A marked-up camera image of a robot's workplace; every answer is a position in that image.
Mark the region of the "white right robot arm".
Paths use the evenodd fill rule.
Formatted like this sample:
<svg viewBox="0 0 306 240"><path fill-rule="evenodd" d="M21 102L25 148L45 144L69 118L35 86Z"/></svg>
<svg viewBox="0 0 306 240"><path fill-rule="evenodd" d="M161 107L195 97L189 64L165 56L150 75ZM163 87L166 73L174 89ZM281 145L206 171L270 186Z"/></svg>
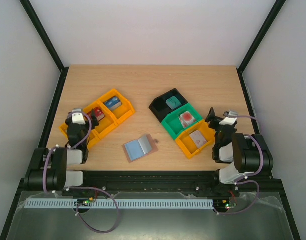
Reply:
<svg viewBox="0 0 306 240"><path fill-rule="evenodd" d="M274 159L261 134L238 133L238 119L243 116L234 111L226 111L223 117L216 116L214 108L210 108L205 119L208 126L215 130L215 144L212 148L212 159L218 164L227 164L214 174L211 191L222 196L229 185L237 185L242 180L270 173L274 167Z"/></svg>

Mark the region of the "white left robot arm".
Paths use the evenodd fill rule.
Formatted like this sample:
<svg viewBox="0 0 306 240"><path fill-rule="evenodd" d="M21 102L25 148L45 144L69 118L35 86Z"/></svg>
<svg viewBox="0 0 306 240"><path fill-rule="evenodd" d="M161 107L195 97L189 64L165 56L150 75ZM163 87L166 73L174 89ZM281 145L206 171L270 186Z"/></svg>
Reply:
<svg viewBox="0 0 306 240"><path fill-rule="evenodd" d="M81 109L71 111L65 125L68 143L65 147L36 148L24 177L24 188L28 191L61 191L66 184L68 159L86 163L89 141L99 121L94 109L89 113Z"/></svg>

